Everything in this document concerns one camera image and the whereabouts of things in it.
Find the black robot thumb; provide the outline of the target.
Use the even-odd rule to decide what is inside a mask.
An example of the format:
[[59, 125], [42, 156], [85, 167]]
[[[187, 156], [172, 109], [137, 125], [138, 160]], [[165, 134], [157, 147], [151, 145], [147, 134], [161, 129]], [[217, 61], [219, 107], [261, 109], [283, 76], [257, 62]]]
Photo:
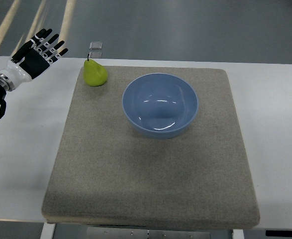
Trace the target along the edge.
[[12, 56], [11, 61], [12, 62], [20, 62], [22, 58], [31, 50], [33, 47], [35, 41], [28, 41], [24, 43], [17, 52]]

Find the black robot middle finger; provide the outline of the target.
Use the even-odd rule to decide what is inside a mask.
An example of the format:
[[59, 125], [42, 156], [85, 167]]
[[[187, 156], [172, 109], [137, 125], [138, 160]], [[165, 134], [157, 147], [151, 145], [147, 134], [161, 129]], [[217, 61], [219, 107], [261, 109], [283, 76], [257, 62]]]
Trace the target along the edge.
[[38, 52], [43, 53], [59, 37], [59, 34], [53, 35], [47, 42], [38, 47]]

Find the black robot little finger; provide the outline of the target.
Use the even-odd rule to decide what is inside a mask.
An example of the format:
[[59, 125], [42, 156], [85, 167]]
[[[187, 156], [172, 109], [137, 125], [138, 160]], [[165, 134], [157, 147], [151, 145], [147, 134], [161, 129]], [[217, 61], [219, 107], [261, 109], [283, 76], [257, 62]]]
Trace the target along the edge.
[[55, 54], [54, 56], [49, 57], [49, 58], [47, 59], [47, 62], [48, 62], [49, 64], [53, 64], [53, 63], [55, 63], [57, 60], [59, 60], [63, 55], [65, 55], [67, 52], [68, 52], [68, 48], [65, 48], [65, 49], [63, 49], [61, 52]]

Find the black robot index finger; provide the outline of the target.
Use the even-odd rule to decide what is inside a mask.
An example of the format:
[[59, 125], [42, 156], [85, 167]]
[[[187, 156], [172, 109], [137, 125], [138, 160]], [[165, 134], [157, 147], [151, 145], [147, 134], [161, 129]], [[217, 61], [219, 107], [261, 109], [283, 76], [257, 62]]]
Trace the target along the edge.
[[41, 29], [39, 32], [37, 32], [34, 37], [33, 37], [33, 40], [34, 40], [34, 44], [33, 46], [38, 46], [40, 43], [43, 42], [43, 40], [45, 38], [47, 38], [52, 32], [52, 29]]

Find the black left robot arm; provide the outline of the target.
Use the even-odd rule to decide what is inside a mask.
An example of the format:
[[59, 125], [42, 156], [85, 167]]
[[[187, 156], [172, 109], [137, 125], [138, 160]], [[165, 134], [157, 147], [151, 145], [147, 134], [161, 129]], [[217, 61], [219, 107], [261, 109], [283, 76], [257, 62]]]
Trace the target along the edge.
[[22, 83], [31, 82], [53, 63], [68, 52], [63, 46], [64, 41], [52, 45], [59, 34], [50, 36], [52, 29], [42, 29], [24, 43], [7, 61], [4, 69], [0, 70], [0, 119], [6, 111], [6, 93], [12, 92]]

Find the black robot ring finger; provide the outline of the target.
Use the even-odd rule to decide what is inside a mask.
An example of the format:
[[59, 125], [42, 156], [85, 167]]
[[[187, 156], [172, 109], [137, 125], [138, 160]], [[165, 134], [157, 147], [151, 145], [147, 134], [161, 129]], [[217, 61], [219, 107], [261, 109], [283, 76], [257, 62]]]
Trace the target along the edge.
[[47, 50], [46, 52], [43, 53], [43, 57], [44, 58], [49, 58], [50, 56], [52, 56], [54, 53], [57, 52], [57, 50], [65, 43], [64, 40], [58, 42], [54, 47], [50, 48], [49, 50]]

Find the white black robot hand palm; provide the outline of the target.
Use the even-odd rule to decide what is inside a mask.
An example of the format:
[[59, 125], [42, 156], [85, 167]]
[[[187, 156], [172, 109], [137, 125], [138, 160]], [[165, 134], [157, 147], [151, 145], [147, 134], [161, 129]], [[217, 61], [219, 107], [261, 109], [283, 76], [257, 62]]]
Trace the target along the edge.
[[17, 88], [22, 83], [31, 82], [50, 67], [49, 62], [32, 49], [19, 63], [8, 60], [0, 70], [0, 85], [3, 88]]

